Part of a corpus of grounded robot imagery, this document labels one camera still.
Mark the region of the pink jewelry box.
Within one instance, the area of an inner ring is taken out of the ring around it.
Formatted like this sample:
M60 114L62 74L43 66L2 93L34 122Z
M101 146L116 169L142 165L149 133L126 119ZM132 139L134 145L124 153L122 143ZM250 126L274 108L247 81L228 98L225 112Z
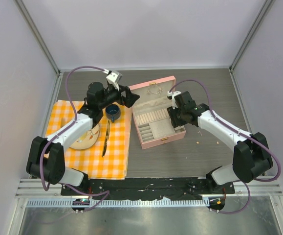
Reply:
M184 126L174 128L167 109L172 101L167 92L176 84L174 76L130 86L140 98L132 106L132 116L142 149L180 140L185 137Z

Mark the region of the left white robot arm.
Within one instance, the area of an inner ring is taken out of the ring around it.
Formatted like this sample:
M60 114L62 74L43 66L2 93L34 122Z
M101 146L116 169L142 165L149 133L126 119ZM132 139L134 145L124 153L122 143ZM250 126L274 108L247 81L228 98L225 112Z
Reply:
M115 102L130 108L139 98L127 86L115 88L108 84L105 88L100 82L89 84L84 104L73 120L46 138L37 136L33 139L26 172L43 183L71 185L76 194L86 194L89 189L88 176L65 165L66 150L100 122L104 108Z

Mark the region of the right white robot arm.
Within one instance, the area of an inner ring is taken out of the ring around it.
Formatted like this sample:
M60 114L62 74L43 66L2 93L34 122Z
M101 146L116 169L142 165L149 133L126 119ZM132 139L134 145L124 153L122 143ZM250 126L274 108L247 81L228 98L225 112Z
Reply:
M206 174L206 189L217 193L226 183L249 183L273 166L266 137L238 129L212 111L208 105L196 102L189 92L168 92L172 106L167 109L173 127L191 124L208 131L233 151L231 164L220 166Z

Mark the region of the dark blue mug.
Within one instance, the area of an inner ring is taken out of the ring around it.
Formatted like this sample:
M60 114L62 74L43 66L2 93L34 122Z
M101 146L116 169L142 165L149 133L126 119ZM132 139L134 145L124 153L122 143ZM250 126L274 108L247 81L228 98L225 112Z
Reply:
M112 123L115 123L116 120L118 120L121 116L121 110L120 107L116 104L111 104L105 108L106 117L109 119Z

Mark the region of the gold black knife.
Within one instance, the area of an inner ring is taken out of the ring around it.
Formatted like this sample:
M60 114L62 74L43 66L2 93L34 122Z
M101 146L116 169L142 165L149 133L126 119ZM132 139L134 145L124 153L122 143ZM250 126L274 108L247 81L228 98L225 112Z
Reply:
M105 154L106 154L107 144L108 144L108 140L109 140L109 135L110 135L110 120L108 120L108 123L107 123L107 130L106 130L106 136L105 136L105 141L104 141L102 157L104 157Z

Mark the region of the bird pattern ceramic plate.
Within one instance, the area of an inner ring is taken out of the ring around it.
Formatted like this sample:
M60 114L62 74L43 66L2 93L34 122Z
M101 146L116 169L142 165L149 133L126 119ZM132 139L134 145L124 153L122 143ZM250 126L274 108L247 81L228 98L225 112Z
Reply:
M93 129L87 131L81 135L73 144L69 147L76 150L85 150L95 145L100 134L100 125L97 124Z

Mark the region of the yellow checkered cloth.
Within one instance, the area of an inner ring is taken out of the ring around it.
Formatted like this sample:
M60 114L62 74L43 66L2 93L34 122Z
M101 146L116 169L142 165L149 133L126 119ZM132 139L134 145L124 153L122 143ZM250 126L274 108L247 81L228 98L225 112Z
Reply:
M121 116L110 124L107 150L103 147L108 119L102 117L99 122L100 132L89 131L91 141L96 142L90 148L76 150L69 148L65 152L65 165L82 171L93 179L123 180L127 175L128 154L131 134L131 109L120 106Z

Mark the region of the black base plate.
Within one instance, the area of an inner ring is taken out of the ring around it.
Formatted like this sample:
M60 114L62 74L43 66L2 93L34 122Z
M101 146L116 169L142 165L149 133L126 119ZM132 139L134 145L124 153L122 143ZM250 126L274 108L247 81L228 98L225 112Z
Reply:
M124 180L89 179L77 190L89 194L109 191L108 200L153 201L198 200L203 194L234 194L232 182L213 187L205 178L126 178Z

